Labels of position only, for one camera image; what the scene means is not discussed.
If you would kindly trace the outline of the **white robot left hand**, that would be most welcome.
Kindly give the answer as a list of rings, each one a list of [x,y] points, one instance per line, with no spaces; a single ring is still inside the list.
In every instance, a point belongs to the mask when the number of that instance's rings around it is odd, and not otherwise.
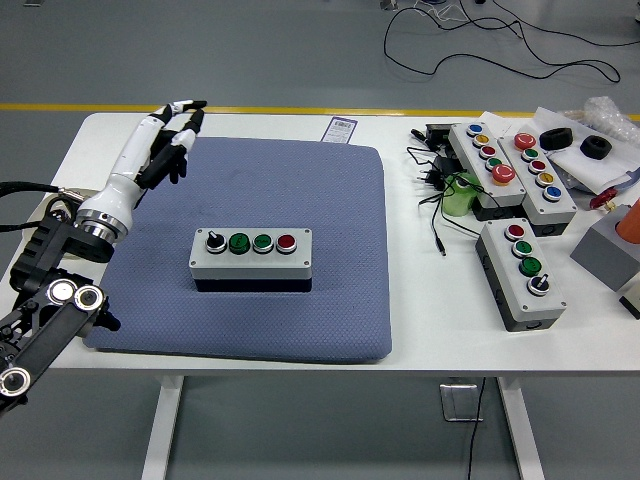
[[[120,152],[105,187],[79,207],[77,226],[112,244],[123,240],[146,191],[164,178],[176,184],[186,176],[188,152],[206,106],[205,101],[176,101],[146,116]]]

